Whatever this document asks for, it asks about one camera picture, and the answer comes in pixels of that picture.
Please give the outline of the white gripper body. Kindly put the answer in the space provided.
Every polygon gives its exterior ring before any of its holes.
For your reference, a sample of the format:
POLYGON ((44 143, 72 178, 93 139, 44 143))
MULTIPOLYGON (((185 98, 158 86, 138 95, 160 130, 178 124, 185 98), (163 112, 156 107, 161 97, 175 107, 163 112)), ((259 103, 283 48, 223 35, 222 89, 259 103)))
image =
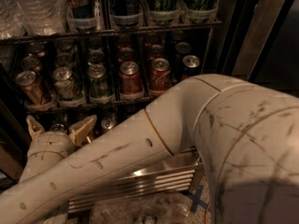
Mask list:
POLYGON ((61 132, 45 132, 35 137, 27 152, 27 162, 20 181, 39 175, 71 155, 75 145, 61 132))

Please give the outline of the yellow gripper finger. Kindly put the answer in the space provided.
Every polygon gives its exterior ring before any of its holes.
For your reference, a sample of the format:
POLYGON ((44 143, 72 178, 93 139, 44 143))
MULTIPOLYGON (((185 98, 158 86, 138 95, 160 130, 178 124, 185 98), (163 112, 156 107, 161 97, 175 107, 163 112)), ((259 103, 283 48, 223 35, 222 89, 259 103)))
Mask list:
POLYGON ((26 122, 28 125, 28 132, 32 139, 35 139, 43 132, 45 132, 44 127, 31 115, 26 117, 26 122))
POLYGON ((89 117, 84 118, 74 124, 72 124, 69 128, 69 137, 76 147, 80 146, 83 141, 86 139, 90 131, 95 126, 97 121, 96 115, 91 115, 89 117))

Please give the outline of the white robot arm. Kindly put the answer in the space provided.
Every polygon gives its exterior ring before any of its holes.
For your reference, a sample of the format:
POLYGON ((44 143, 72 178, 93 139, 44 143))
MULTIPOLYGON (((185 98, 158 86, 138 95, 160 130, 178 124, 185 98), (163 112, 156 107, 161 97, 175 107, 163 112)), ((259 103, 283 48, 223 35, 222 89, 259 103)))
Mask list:
POLYGON ((214 224, 299 224, 299 99, 222 75, 181 81, 146 108, 2 193, 2 224, 35 224, 60 204, 196 147, 214 224))

